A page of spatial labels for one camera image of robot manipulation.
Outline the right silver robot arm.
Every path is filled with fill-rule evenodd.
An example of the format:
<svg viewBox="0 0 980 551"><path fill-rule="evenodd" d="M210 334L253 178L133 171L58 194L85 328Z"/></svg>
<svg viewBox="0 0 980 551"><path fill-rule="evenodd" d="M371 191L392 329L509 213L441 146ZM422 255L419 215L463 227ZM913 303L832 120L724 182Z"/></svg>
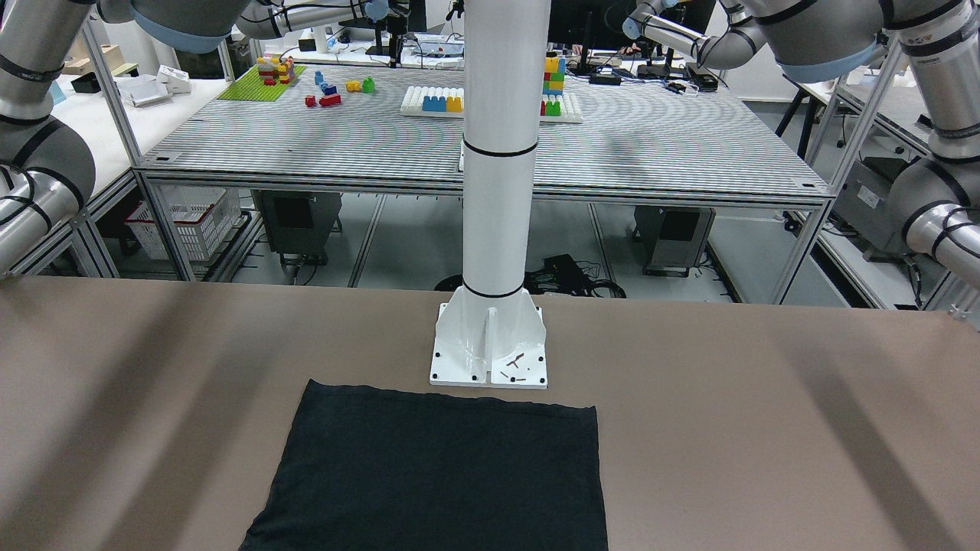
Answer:
<svg viewBox="0 0 980 551"><path fill-rule="evenodd" d="M2 271L87 205L96 182L89 146L53 115L50 90L94 9L139 24L178 50L217 48L246 1L15 1L2 24Z"/></svg>

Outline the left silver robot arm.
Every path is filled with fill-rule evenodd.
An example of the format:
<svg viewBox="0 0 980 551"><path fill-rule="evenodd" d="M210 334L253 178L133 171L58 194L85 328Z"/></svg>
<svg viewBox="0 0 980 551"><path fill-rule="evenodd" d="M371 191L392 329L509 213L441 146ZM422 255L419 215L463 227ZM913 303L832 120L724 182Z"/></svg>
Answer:
<svg viewBox="0 0 980 551"><path fill-rule="evenodd" d="M879 34L906 57L928 152L893 182L887 213L907 248L978 286L978 6L973 1L746 1L798 83L867 63Z"/></svg>

